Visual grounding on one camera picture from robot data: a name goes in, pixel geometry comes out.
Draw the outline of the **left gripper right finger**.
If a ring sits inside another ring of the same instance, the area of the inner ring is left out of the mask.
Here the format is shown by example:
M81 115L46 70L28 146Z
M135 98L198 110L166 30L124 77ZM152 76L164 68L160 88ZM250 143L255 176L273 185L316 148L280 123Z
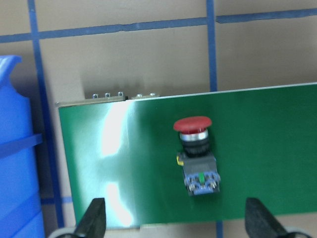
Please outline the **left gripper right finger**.
M245 230L250 238L283 238L286 229L257 198L247 198Z

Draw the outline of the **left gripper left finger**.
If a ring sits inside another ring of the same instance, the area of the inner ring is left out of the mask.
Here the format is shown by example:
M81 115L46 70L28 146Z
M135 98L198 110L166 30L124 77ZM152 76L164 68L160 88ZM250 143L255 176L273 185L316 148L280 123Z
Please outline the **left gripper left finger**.
M106 204L104 198L94 198L77 225L76 238L103 238L106 232Z

